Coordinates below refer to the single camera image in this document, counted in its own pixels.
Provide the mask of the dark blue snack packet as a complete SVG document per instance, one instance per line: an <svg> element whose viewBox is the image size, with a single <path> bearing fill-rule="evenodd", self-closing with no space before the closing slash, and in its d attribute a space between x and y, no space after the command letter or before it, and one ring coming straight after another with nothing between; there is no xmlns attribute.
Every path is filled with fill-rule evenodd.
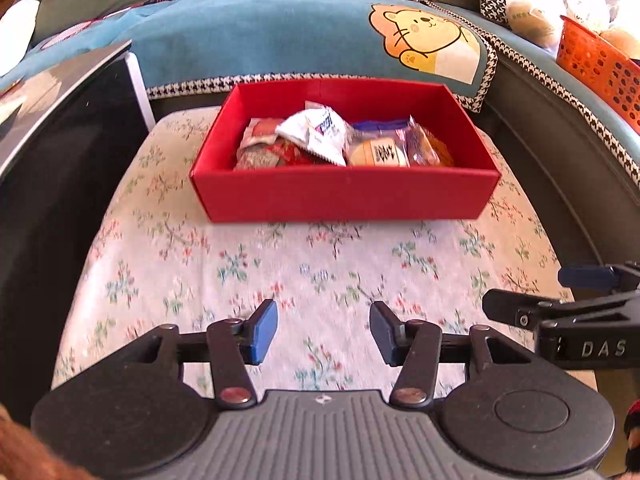
<svg viewBox="0 0 640 480"><path fill-rule="evenodd" d="M408 127L408 119L395 119L390 122L356 122L352 128L362 132L383 132L392 130L402 130Z"/></svg>

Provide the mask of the orange plastic basket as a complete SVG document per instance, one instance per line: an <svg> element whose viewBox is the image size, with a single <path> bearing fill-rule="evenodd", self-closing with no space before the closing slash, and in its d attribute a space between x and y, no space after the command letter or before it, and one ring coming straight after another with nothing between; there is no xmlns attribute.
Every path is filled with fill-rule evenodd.
<svg viewBox="0 0 640 480"><path fill-rule="evenodd" d="M639 133L639 65L605 39L561 16L556 64L607 102Z"/></svg>

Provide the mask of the floral cushion cover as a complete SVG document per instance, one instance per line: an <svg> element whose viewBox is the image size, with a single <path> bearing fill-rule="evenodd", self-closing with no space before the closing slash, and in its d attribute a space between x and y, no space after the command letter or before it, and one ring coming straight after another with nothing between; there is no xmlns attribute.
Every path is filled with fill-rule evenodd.
<svg viewBox="0 0 640 480"><path fill-rule="evenodd" d="M369 330L382 300L404 320L463 334L491 288L563 300L559 261L501 155L480 218L399 223L209 222L188 179L216 110L161 119L107 208L79 279L53 380L62 384L154 326L185 333L278 305L257 391L378 389L397 373Z"/></svg>

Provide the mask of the round white bun packet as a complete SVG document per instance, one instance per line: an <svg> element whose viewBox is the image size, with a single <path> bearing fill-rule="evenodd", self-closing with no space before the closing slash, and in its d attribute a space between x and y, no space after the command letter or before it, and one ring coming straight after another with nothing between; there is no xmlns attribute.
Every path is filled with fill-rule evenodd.
<svg viewBox="0 0 640 480"><path fill-rule="evenodd" d="M345 157L349 166L408 167L404 129L347 133Z"/></svg>

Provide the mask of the black glossy side table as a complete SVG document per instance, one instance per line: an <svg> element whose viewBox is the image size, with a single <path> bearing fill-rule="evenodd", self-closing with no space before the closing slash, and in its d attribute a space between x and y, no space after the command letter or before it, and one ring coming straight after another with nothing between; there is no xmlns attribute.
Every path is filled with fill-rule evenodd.
<svg viewBox="0 0 640 480"><path fill-rule="evenodd" d="M70 58L2 99L1 403L28 424L49 390L106 208L155 126L130 42Z"/></svg>

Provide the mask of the red snack packet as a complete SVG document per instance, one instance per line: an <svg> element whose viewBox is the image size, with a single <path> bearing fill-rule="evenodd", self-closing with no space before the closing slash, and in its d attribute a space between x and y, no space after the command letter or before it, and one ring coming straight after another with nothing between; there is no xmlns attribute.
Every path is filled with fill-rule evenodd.
<svg viewBox="0 0 640 480"><path fill-rule="evenodd" d="M252 118L236 151L235 170L314 165L311 154L276 133L281 118Z"/></svg>

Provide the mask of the white noodle snack packet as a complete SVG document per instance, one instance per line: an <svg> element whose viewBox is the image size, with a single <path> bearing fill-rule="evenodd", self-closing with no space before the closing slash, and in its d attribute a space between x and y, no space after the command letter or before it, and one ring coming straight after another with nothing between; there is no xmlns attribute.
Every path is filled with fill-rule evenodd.
<svg viewBox="0 0 640 480"><path fill-rule="evenodd" d="M352 127L328 106L306 102L305 108L276 127L278 136L335 166L346 166L344 148Z"/></svg>

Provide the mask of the teal lion sofa cover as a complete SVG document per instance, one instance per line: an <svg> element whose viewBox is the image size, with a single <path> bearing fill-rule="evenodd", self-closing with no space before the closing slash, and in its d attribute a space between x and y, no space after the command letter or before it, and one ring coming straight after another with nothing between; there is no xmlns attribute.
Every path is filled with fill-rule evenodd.
<svg viewBox="0 0 640 480"><path fill-rule="evenodd" d="M493 47L458 18L406 0L172 0L133 6L31 48L2 86L128 42L150 99L238 82L369 77L444 84L472 112L497 71Z"/></svg>

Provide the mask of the red cardboard box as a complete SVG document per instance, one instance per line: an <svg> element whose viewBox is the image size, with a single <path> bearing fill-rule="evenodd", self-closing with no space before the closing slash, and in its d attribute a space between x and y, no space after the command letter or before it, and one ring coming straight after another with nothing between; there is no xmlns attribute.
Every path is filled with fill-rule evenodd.
<svg viewBox="0 0 640 480"><path fill-rule="evenodd" d="M346 122L413 117L446 144L450 167L337 167L331 164L236 169L253 118L287 118L308 101ZM323 78L237 84L195 159L190 180L210 221L318 222L475 219L500 172L454 95L443 84Z"/></svg>

